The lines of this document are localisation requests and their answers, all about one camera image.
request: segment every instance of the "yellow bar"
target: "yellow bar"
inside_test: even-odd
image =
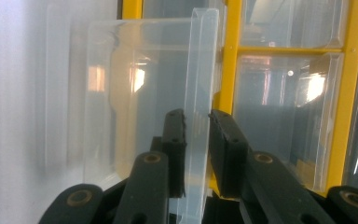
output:
[[[301,48],[271,48],[271,47],[252,47],[240,46],[238,53],[253,55],[323,55],[328,52],[342,52],[342,49],[301,49]]]
[[[358,0],[350,1],[344,65],[337,101],[326,189],[341,185],[358,74]]]
[[[123,19],[141,19],[143,0],[123,0]]]
[[[240,42],[242,1],[227,0],[226,43],[223,49],[222,88],[218,97],[218,108],[228,114],[232,112],[234,97],[237,52]]]

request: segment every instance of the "yellow metal frame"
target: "yellow metal frame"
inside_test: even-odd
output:
[[[256,55],[323,55],[327,52],[344,53],[344,65],[337,100],[337,114],[333,131],[326,189],[341,185],[348,137],[351,128],[351,113],[358,74],[358,0],[350,0],[345,43],[342,49],[299,49],[240,46],[241,0],[226,0],[227,29],[223,49],[221,91],[213,99],[213,107],[232,113],[237,59],[242,54]],[[123,19],[142,18],[142,0],[124,0]],[[214,175],[210,187],[218,192]]]

